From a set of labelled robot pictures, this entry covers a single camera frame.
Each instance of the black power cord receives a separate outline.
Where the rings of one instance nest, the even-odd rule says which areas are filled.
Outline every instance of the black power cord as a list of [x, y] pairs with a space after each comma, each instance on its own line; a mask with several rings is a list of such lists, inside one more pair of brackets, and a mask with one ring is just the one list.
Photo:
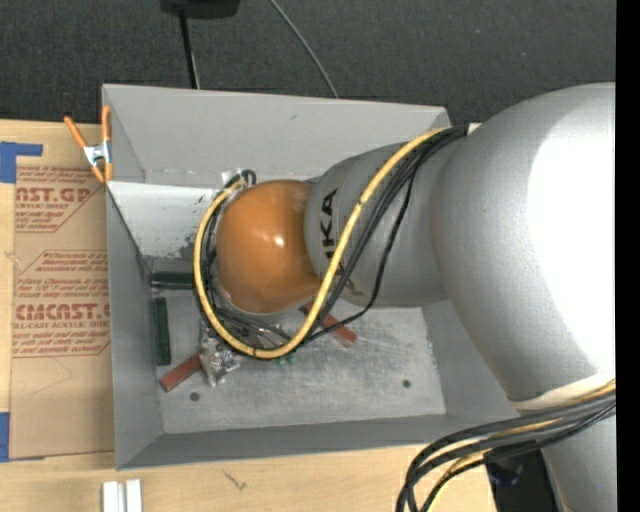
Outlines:
[[196, 66], [196, 58], [191, 47], [191, 37], [189, 36], [189, 22], [187, 13], [184, 9], [178, 11], [178, 19], [180, 20], [180, 32], [182, 32], [182, 44], [184, 46], [184, 55], [187, 58], [187, 66], [189, 67], [189, 80], [192, 89], [200, 89], [200, 75]]
[[[402, 512], [406, 506], [412, 512], [426, 512], [444, 485], [464, 471], [505, 458], [535, 452], [561, 442], [596, 422], [611, 417], [615, 411], [616, 392], [613, 386], [601, 395], [595, 395], [573, 405], [550, 408], [528, 416], [473, 427], [439, 439], [422, 450], [411, 463], [405, 485], [396, 502], [396, 512]], [[432, 455], [454, 443], [478, 438], [481, 440], [431, 458]], [[472, 456], [476, 456], [476, 459], [445, 474], [445, 477], [432, 489], [424, 505], [418, 509], [413, 489], [422, 478], [442, 464]]]

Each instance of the black cable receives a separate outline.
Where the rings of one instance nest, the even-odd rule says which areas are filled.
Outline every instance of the black cable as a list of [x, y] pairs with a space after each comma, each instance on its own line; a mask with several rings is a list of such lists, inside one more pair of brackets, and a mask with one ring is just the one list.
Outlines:
[[307, 341], [311, 341], [314, 340], [316, 338], [319, 338], [320, 336], [324, 336], [325, 334], [332, 332], [336, 329], [338, 329], [339, 327], [342, 327], [344, 325], [347, 325], [351, 322], [353, 322], [354, 320], [357, 320], [358, 318], [360, 318], [362, 315], [364, 315], [367, 311], [369, 311], [369, 309], [371, 309], [371, 306], [373, 306], [373, 304], [375, 303], [376, 299], [378, 298], [378, 293], [380, 291], [380, 286], [382, 285], [382, 278], [384, 276], [384, 271], [385, 268], [387, 266], [387, 261], [389, 259], [389, 255], [391, 254], [391, 250], [393, 249], [393, 244], [396, 241], [396, 235], [398, 234], [398, 231], [400, 230], [400, 224], [402, 223], [402, 219], [404, 219], [404, 215], [407, 211], [407, 207], [409, 206], [409, 199], [411, 198], [411, 190], [413, 188], [413, 180], [415, 178], [415, 174], [413, 174], [409, 180], [409, 185], [407, 187], [407, 193], [405, 195], [404, 198], [404, 202], [402, 203], [402, 207], [400, 208], [400, 212], [398, 213], [398, 216], [396, 217], [396, 221], [393, 225], [393, 228], [391, 230], [391, 233], [389, 234], [389, 238], [387, 239], [387, 244], [384, 248], [384, 252], [382, 253], [382, 258], [380, 259], [380, 263], [378, 264], [378, 272], [376, 275], [376, 281], [375, 284], [373, 286], [373, 292], [371, 293], [371, 297], [369, 298], [369, 302], [367, 303], [367, 305], [358, 313], [355, 313], [353, 315], [351, 315], [349, 318], [346, 318], [340, 322], [337, 322], [336, 324], [332, 325], [331, 327], [328, 327], [326, 329], [323, 329], [322, 331], [313, 334], [312, 336], [310, 336], [308, 338]]
[[604, 394], [601, 396], [590, 398], [588, 400], [585, 400], [584, 402], [579, 402], [567, 406], [557, 406], [526, 416], [518, 416], [507, 420], [486, 423], [484, 425], [478, 425], [476, 427], [471, 427], [455, 432], [431, 443], [429, 446], [425, 447], [418, 455], [416, 455], [409, 466], [406, 478], [409, 478], [411, 473], [414, 472], [418, 467], [420, 467], [431, 455], [446, 448], [451, 444], [461, 441], [467, 441], [469, 439], [480, 436], [490, 435], [495, 432], [521, 428], [530, 424], [558, 420], [560, 418], [579, 419], [580, 417], [583, 417], [587, 414], [598, 411], [601, 407], [607, 405], [611, 400], [612, 397], [609, 394]]
[[320, 63], [320, 59], [318, 59], [318, 57], [316, 57], [315, 52], [311, 49], [311, 46], [309, 46], [309, 43], [307, 43], [307, 41], [302, 36], [302, 34], [298, 30], [298, 28], [295, 26], [293, 21], [291, 21], [289, 19], [289, 16], [287, 16], [287, 14], [284, 12], [282, 7], [280, 7], [280, 4], [278, 4], [278, 2], [276, 2], [276, 0], [269, 0], [269, 2], [273, 6], [273, 8], [278, 12], [280, 17], [289, 26], [289, 28], [295, 34], [295, 36], [298, 38], [298, 41], [300, 41], [300, 43], [302, 44], [304, 49], [307, 51], [307, 53], [311, 56], [311, 58], [313, 59], [313, 62], [316, 65], [316, 67], [318, 68], [318, 70], [322, 74], [322, 77], [324, 78], [324, 81], [327, 83], [327, 86], [331, 90], [331, 94], [333, 95], [333, 97], [335, 99], [340, 99], [340, 96], [338, 96], [338, 92], [336, 91], [336, 88], [333, 86], [333, 83], [331, 82], [331, 79], [329, 78], [329, 74], [325, 71], [324, 67]]
[[191, 88], [200, 89], [200, 77], [198, 75], [198, 68], [196, 67], [196, 58], [193, 54], [193, 49], [191, 48], [189, 23], [187, 21], [187, 15], [184, 12], [184, 9], [180, 9], [180, 11], [178, 12], [178, 19], [180, 20], [180, 32], [182, 32], [182, 44], [184, 46], [184, 55], [187, 58]]
[[[333, 288], [330, 296], [327, 298], [325, 305], [321, 309], [320, 314], [318, 315], [318, 319], [316, 320], [316, 323], [310, 332], [313, 332], [313, 330], [322, 322], [322, 320], [326, 317], [326, 315], [329, 313], [329, 311], [331, 311], [331, 309], [337, 302], [338, 298], [340, 297], [340, 294], [342, 293], [349, 278], [351, 277], [351, 274], [353, 273], [357, 262], [359, 261], [362, 253], [364, 252], [364, 249], [366, 248], [366, 245], [369, 242], [369, 239], [371, 238], [374, 231], [378, 227], [380, 220], [388, 210], [389, 206], [392, 204], [399, 190], [401, 190], [402, 187], [406, 185], [409, 179], [413, 180], [413, 176], [415, 175], [415, 173], [417, 172], [417, 170], [420, 168], [420, 166], [425, 160], [427, 160], [431, 155], [433, 155], [435, 152], [437, 152], [439, 149], [441, 149], [443, 146], [445, 146], [452, 140], [460, 138], [465, 134], [466, 134], [466, 127], [464, 126], [452, 127], [447, 130], [443, 130], [442, 132], [427, 139], [422, 146], [419, 146], [418, 148], [416, 148], [413, 152], [412, 157], [409, 159], [405, 159], [405, 161], [398, 168], [398, 170], [391, 175], [391, 182], [387, 185], [385, 190], [382, 192], [380, 199], [376, 202], [374, 206], [374, 210], [372, 211], [368, 221], [366, 222], [360, 238], [358, 239], [358, 241], [356, 242], [356, 245], [354, 246], [349, 262], [344, 267], [344, 270], [342, 272], [342, 275], [340, 276], [340, 279], [338, 280], [338, 283]], [[384, 268], [381, 269], [381, 267], [379, 266], [378, 267], [379, 277], [381, 276], [381, 271], [384, 272]], [[333, 332], [334, 330], [340, 327], [343, 327], [344, 325], [347, 325], [350, 322], [353, 322], [357, 318], [360, 318], [375, 303], [380, 285], [381, 285], [381, 282], [378, 283], [377, 286], [374, 286], [372, 299], [369, 300], [368, 305], [365, 307], [363, 311], [361, 311], [360, 313], [356, 313], [355, 315], [347, 318], [346, 320], [342, 320], [341, 322], [338, 322], [331, 327], [325, 328], [324, 330], [316, 334], [310, 335], [307, 341], [314, 340], [320, 336]]]
[[362, 255], [369, 239], [377, 228], [380, 219], [384, 216], [389, 206], [395, 199], [396, 194], [404, 186], [411, 174], [416, 172], [422, 162], [430, 157], [433, 153], [438, 151], [452, 139], [458, 138], [463, 135], [464, 129], [460, 127], [450, 128], [434, 135], [432, 138], [425, 141], [423, 146], [416, 148], [413, 152], [412, 158], [409, 160], [405, 160], [398, 171], [391, 176], [391, 183], [389, 183], [389, 185], [385, 188], [385, 190], [381, 194], [380, 199], [376, 202], [374, 210], [369, 217], [369, 220], [365, 224], [362, 235], [360, 236], [352, 251], [350, 260], [345, 266], [340, 280], [332, 290], [330, 297], [327, 299], [325, 306], [321, 311], [321, 315], [319, 316], [320, 321], [322, 321], [322, 319], [324, 318], [323, 315], [328, 314], [328, 312], [331, 310], [338, 297], [342, 293], [342, 290], [346, 286], [348, 279], [353, 273], [353, 270], [355, 269], [355, 266], [360, 256]]
[[[573, 435], [572, 432], [579, 432], [592, 425], [594, 422], [604, 419], [611, 414], [611, 409], [615, 408], [615, 391], [610, 391], [602, 396], [588, 399], [584, 402], [565, 407], [555, 407], [547, 411], [541, 411], [529, 416], [502, 420], [478, 427], [472, 427], [452, 435], [441, 438], [425, 448], [416, 456], [407, 472], [405, 485], [398, 496], [396, 511], [404, 510], [405, 504], [410, 510], [417, 512], [413, 487], [431, 470], [453, 460], [473, 455], [484, 450], [490, 450], [485, 454], [482, 463], [493, 462], [505, 457], [513, 457], [531, 451], [539, 450], [553, 442], [559, 442], [566, 437]], [[556, 420], [552, 425], [544, 425], [544, 422]], [[504, 433], [510, 429], [525, 426], [534, 426], [538, 423], [542, 425], [530, 431], [518, 431], [512, 434]], [[450, 450], [428, 460], [424, 465], [416, 467], [416, 463], [424, 460], [425, 457], [446, 448], [448, 445], [464, 440], [473, 439], [480, 435], [496, 435], [475, 443], [464, 445], [460, 448]]]
[[461, 473], [464, 473], [474, 467], [487, 464], [489, 462], [494, 462], [496, 460], [500, 460], [504, 458], [511, 458], [517, 455], [524, 455], [526, 453], [538, 451], [541, 448], [564, 441], [565, 439], [568, 439], [569, 437], [573, 437], [579, 434], [580, 432], [582, 432], [583, 430], [586, 430], [587, 428], [592, 426], [594, 423], [612, 416], [614, 414], [615, 408], [616, 408], [616, 404], [614, 402], [612, 404], [609, 404], [605, 408], [603, 408], [600, 412], [583, 419], [581, 422], [574, 425], [573, 427], [569, 429], [565, 429], [561, 434], [557, 436], [550, 437], [540, 442], [523, 443], [522, 446], [519, 446], [519, 447], [510, 446], [502, 450], [500, 449], [492, 450], [488, 454], [485, 454], [482, 459], [471, 462], [462, 468], [452, 471], [445, 478], [440, 480], [438, 484], [431, 490], [427, 500], [424, 502], [424, 505], [420, 509], [420, 512], [428, 512], [429, 508], [431, 507], [431, 505], [433, 505], [433, 502], [435, 501], [435, 498], [437, 497], [440, 490], [447, 484], [447, 482], [449, 482], [452, 478], [455, 478], [456, 476], [460, 475]]
[[412, 512], [417, 511], [418, 508], [415, 502], [413, 488], [418, 484], [420, 480], [422, 480], [422, 478], [427, 475], [427, 473], [443, 464], [446, 464], [447, 462], [452, 462], [462, 457], [474, 455], [484, 450], [493, 450], [501, 447], [512, 447], [518, 443], [520, 443], [520, 446], [524, 446], [523, 443], [533, 443], [540, 438], [547, 439], [549, 436], [556, 436], [561, 434], [568, 427], [575, 425], [575, 423], [575, 419], [563, 419], [555, 422], [553, 425], [543, 426], [538, 428], [537, 430], [516, 431], [510, 434], [490, 437], [488, 439], [476, 441], [438, 455], [410, 473], [410, 476], [407, 478], [403, 490], [399, 495], [396, 505], [396, 511], [404, 510], [405, 502], [408, 502], [409, 509]]

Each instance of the gray robot arm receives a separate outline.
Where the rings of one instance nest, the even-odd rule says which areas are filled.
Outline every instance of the gray robot arm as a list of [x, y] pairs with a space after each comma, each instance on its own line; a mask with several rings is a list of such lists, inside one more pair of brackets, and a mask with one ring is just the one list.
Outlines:
[[[305, 240], [319, 275], [358, 192], [396, 149], [342, 162], [314, 186]], [[611, 381], [614, 160], [614, 84], [534, 98], [444, 145], [417, 171], [376, 304], [450, 299], [522, 414]], [[347, 300], [370, 296], [402, 196]], [[617, 510], [615, 416], [543, 453], [564, 510]]]

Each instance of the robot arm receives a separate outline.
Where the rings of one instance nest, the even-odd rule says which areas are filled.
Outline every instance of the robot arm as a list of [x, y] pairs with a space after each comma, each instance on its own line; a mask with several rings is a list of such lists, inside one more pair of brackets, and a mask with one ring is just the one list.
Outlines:
[[[278, 193], [295, 199], [273, 205], [275, 225], [285, 228], [250, 216], [248, 245], [227, 236], [251, 231], [234, 225], [238, 200], [219, 226], [221, 295], [238, 314], [267, 319], [311, 295], [320, 297], [316, 316], [326, 313], [322, 302], [331, 297], [334, 275], [343, 275], [341, 298], [366, 307], [448, 298], [523, 415], [586, 396], [615, 382], [614, 118], [615, 86], [582, 86], [512, 107], [470, 135], [450, 129], [404, 153], [408, 146], [365, 153], [311, 188], [282, 184]], [[362, 191], [385, 166], [389, 173], [363, 201]], [[245, 208], [250, 193], [265, 201], [258, 188], [246, 192]], [[358, 209], [354, 221], [350, 214]], [[201, 228], [204, 237], [205, 223]], [[366, 243], [341, 248], [345, 232]], [[278, 259], [287, 263], [280, 277], [274, 271], [262, 283], [250, 280], [256, 287], [249, 289], [234, 265], [251, 266], [238, 255], [251, 256], [259, 243], [280, 249]], [[352, 260], [351, 268], [342, 266]], [[264, 298], [279, 287], [284, 302]], [[234, 296], [243, 299], [234, 304]], [[223, 338], [248, 355], [279, 357], [315, 325], [311, 315], [276, 351]], [[565, 510], [617, 509], [615, 416], [543, 453]]]

